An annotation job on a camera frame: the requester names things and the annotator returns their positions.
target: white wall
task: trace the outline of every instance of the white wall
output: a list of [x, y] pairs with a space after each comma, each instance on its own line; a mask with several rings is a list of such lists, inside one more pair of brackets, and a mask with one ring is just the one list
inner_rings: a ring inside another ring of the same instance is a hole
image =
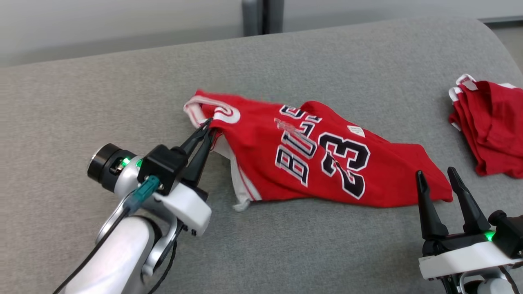
[[521, 20], [523, 0], [285, 0], [283, 31], [437, 15]]
[[242, 36], [241, 0], [2, 0], [0, 66]]

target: black cable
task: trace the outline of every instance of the black cable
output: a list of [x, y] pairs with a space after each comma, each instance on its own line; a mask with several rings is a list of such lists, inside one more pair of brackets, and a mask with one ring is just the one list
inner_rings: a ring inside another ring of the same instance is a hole
[[60, 291], [63, 290], [63, 288], [69, 284], [69, 282], [85, 267], [85, 265], [93, 258], [93, 256], [98, 252], [98, 250], [101, 248], [101, 246], [104, 244], [105, 240], [111, 235], [111, 233], [115, 230], [116, 226], [129, 214], [129, 208], [124, 208], [122, 214], [116, 219], [116, 221], [112, 224], [112, 226], [109, 228], [107, 233], [101, 238], [100, 242], [96, 244], [94, 249], [89, 253], [89, 255], [82, 261], [82, 263], [74, 270], [72, 274], [70, 274], [67, 279], [63, 283], [58, 286], [58, 288], [53, 292], [53, 294], [58, 294]]
[[152, 294], [154, 291], [156, 291], [156, 290], [158, 289], [158, 287], [160, 286], [160, 284], [163, 282], [163, 280], [165, 280], [165, 277], [167, 277], [167, 274], [169, 273], [170, 268], [173, 266], [174, 256], [176, 255], [176, 244], [177, 244], [176, 241], [174, 241], [174, 244], [173, 244], [173, 253], [170, 255], [169, 264], [168, 264], [167, 267], [165, 268], [164, 273], [162, 274], [162, 276], [160, 277], [160, 279], [158, 280], [158, 282], [156, 282], [156, 284], [155, 284], [154, 287], [151, 289], [151, 291], [149, 291], [148, 294]]
[[508, 273], [508, 271], [505, 269], [504, 266], [498, 266], [499, 270], [505, 275], [505, 278], [507, 278], [507, 281], [512, 286], [512, 290], [514, 291], [514, 294], [520, 294], [518, 290], [518, 286], [516, 285], [516, 282], [512, 279], [512, 276]]

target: green led light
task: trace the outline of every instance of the green led light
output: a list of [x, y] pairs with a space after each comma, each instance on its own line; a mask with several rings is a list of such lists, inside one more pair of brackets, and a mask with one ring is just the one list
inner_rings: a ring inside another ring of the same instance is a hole
[[492, 237], [494, 236], [495, 233], [496, 232], [494, 232], [494, 231], [486, 231], [483, 234], [485, 234], [485, 237], [487, 237], [487, 240], [489, 240], [491, 242], [492, 241]]
[[124, 159], [122, 160], [122, 163], [120, 163], [120, 164], [121, 164], [122, 166], [126, 166], [126, 165], [128, 165], [130, 162], [131, 162], [131, 160], [130, 160], [129, 158], [126, 157], [126, 158], [124, 158]]

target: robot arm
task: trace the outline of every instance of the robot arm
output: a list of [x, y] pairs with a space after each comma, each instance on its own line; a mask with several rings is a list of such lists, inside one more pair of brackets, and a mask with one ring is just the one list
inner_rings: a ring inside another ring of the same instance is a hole
[[[423, 278], [441, 280], [447, 294], [519, 294], [509, 271], [523, 265], [523, 216], [507, 218], [495, 211], [487, 221], [456, 169], [449, 167], [448, 175], [465, 220], [463, 233], [452, 235], [430, 201], [423, 172], [416, 174], [425, 239], [419, 259]], [[496, 232], [490, 230], [489, 222], [497, 226]], [[472, 276], [481, 276], [483, 281], [464, 282]]]
[[[145, 157], [107, 144], [93, 155], [88, 176], [121, 200], [100, 229], [95, 249], [54, 292], [144, 294], [143, 276], [152, 276], [172, 250], [165, 278], [182, 230], [204, 233], [211, 209], [208, 194], [198, 188], [214, 136], [211, 119], [180, 147], [155, 147]], [[188, 159], [201, 146], [192, 160]], [[132, 216], [145, 209], [169, 224], [163, 234], [145, 217]], [[152, 293], [159, 283], [149, 292]]]

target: red basketball jersey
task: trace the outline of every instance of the red basketball jersey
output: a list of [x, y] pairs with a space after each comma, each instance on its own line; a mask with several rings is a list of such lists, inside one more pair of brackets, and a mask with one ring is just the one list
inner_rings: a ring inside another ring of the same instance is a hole
[[455, 109], [449, 122], [467, 139], [477, 174], [523, 178], [523, 89], [477, 82], [469, 74], [456, 84], [449, 90]]
[[319, 102], [295, 108], [197, 91], [184, 111], [195, 127], [214, 118], [210, 126], [225, 136], [250, 200], [414, 205], [422, 170], [432, 199], [452, 201], [447, 179], [421, 145], [391, 143]]

